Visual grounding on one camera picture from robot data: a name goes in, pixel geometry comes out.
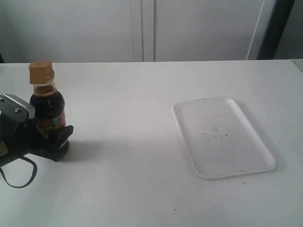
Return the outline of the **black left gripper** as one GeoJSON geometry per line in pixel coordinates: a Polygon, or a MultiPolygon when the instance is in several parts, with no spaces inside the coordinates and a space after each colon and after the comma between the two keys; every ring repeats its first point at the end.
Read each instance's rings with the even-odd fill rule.
{"type": "Polygon", "coordinates": [[[31,152],[35,152],[36,156],[59,162],[67,154],[68,138],[73,134],[73,130],[72,125],[52,129],[46,138],[32,120],[16,122],[1,115],[0,166],[3,167],[31,152]]]}

